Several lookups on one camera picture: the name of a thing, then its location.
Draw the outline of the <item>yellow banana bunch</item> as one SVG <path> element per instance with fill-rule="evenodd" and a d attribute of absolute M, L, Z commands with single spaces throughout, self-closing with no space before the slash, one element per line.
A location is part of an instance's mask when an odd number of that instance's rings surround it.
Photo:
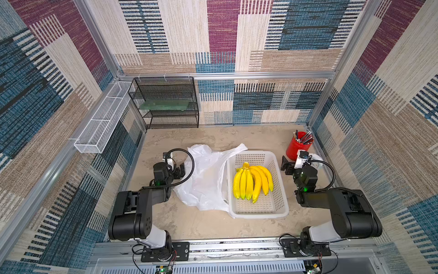
<path fill-rule="evenodd" d="M 244 162 L 241 168 L 236 169 L 232 183 L 232 194 L 236 199 L 251 200 L 254 204 L 261 194 L 267 196 L 273 191 L 273 176 L 266 167 Z"/>

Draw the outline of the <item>pens in cup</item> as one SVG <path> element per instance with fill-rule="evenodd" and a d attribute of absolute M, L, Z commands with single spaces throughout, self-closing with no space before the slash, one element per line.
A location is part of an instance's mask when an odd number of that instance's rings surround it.
<path fill-rule="evenodd" d="M 293 141 L 301 145 L 307 145 L 314 140 L 313 133 L 311 131 L 304 132 L 296 130 L 293 135 Z"/>

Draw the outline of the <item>green board on shelf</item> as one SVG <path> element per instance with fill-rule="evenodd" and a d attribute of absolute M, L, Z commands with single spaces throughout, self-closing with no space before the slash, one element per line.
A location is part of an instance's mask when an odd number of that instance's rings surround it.
<path fill-rule="evenodd" d="M 139 109 L 148 111 L 184 111 L 188 108 L 189 104 L 190 100 L 146 100 L 140 105 Z"/>

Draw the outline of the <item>white round clock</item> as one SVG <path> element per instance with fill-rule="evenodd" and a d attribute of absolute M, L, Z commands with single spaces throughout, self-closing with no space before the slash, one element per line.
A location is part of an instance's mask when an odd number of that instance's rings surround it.
<path fill-rule="evenodd" d="M 323 162 L 323 159 L 319 155 L 309 153 L 308 162 L 305 164 L 310 164 L 313 168 L 319 170 L 322 168 L 322 165 L 323 165 L 322 162 Z"/>

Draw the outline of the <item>white plastic bag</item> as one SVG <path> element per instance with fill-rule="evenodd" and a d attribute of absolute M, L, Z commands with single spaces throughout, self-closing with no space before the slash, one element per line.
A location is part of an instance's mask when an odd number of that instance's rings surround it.
<path fill-rule="evenodd" d="M 185 182 L 173 188 L 176 196 L 185 205 L 200 211 L 229 212 L 228 198 L 222 195 L 225 164 L 247 149 L 244 144 L 226 151 L 212 151 L 208 145 L 188 148 Z"/>

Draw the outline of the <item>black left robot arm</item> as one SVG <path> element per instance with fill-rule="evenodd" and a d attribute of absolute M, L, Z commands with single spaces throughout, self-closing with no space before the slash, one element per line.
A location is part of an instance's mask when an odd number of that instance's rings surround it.
<path fill-rule="evenodd" d="M 154 179 L 149 187 L 139 191 L 121 191 L 116 196 L 108 226 L 111 240 L 134 241 L 142 247 L 141 261 L 171 261 L 177 257 L 168 231 L 152 223 L 152 208 L 155 204 L 169 201 L 171 184 L 185 175 L 184 164 L 179 167 L 160 162 L 153 166 Z"/>

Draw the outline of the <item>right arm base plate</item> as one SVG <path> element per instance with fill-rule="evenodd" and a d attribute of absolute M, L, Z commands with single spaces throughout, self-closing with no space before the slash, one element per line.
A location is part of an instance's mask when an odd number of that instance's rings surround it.
<path fill-rule="evenodd" d="M 283 237 L 279 239 L 279 243 L 286 258 L 331 256 L 331 251 L 327 244 L 317 244 L 293 237 Z"/>

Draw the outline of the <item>red pen cup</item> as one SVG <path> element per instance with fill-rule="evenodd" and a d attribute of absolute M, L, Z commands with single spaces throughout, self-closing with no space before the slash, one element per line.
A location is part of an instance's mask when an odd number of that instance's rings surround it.
<path fill-rule="evenodd" d="M 306 151 L 308 151 L 310 146 L 312 145 L 312 143 L 309 143 L 307 145 L 301 145 L 301 144 L 298 144 L 297 142 L 293 141 L 293 139 L 292 139 L 292 141 L 290 142 L 290 144 L 289 144 L 289 146 L 288 146 L 288 148 L 286 150 L 286 156 L 290 160 L 295 161 L 297 159 L 297 152 L 298 152 L 298 150 L 306 150 Z"/>

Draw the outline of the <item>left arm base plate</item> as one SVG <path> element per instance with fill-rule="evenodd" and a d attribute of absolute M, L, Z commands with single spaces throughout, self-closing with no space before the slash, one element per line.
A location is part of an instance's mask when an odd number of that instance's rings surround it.
<path fill-rule="evenodd" d="M 188 261 L 189 251 L 190 242 L 174 242 L 155 249 L 144 247 L 140 261 L 142 263 Z"/>

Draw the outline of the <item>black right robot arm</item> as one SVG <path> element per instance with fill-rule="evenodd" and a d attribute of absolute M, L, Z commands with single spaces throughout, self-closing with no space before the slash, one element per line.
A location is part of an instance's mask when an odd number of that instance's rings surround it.
<path fill-rule="evenodd" d="M 329 167 L 325 161 L 310 155 L 290 162 L 282 158 L 281 171 L 291 175 L 297 186 L 295 197 L 304 208 L 329 210 L 331 220 L 318 226 L 305 227 L 300 236 L 283 234 L 279 245 L 287 258 L 306 256 L 329 256 L 331 243 L 348 239 L 379 237 L 383 226 L 365 194 L 360 190 L 334 187 L 333 175 L 328 186 L 317 189 L 318 170 L 313 164 Z"/>

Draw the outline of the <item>white perforated plastic basket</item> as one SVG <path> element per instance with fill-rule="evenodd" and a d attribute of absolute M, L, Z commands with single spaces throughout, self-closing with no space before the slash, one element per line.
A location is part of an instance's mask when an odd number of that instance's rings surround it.
<path fill-rule="evenodd" d="M 276 156 L 270 151 L 243 151 L 226 163 L 229 215 L 243 219 L 277 219 L 289 213 Z"/>

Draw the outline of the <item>aluminium front rail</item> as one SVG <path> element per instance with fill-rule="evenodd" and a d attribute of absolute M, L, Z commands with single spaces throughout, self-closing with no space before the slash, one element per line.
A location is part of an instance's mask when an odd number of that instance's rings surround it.
<path fill-rule="evenodd" d="M 140 261 L 133 242 L 96 244 L 88 274 L 304 274 L 315 264 L 324 274 L 388 274 L 389 267 L 373 240 L 347 240 L 329 246 L 329 256 L 290 257 L 277 237 L 189 240 L 180 251 L 186 261 Z"/>

